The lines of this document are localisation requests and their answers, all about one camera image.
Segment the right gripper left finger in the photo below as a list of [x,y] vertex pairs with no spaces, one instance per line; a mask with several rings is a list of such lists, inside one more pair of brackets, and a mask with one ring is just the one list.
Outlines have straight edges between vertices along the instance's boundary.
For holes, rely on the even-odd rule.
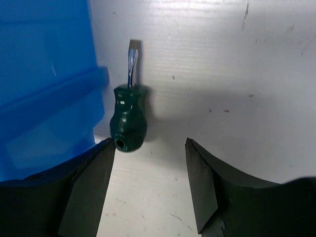
[[115,150],[107,138],[48,170],[1,182],[1,236],[96,236]]

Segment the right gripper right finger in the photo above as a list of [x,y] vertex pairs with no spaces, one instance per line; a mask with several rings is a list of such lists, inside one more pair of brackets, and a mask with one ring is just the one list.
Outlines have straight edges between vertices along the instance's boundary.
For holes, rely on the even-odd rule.
[[193,139],[185,144],[197,232],[203,237],[313,237],[316,180],[277,184],[220,160]]

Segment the small green stubby screwdriver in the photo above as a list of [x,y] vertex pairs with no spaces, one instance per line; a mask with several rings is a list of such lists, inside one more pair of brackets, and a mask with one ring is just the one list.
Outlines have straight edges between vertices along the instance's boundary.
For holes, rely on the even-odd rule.
[[121,152],[139,149],[146,138],[148,124],[145,116],[145,99],[148,89],[136,84],[139,41],[130,40],[128,48],[127,83],[114,89],[115,108],[110,120],[110,134]]

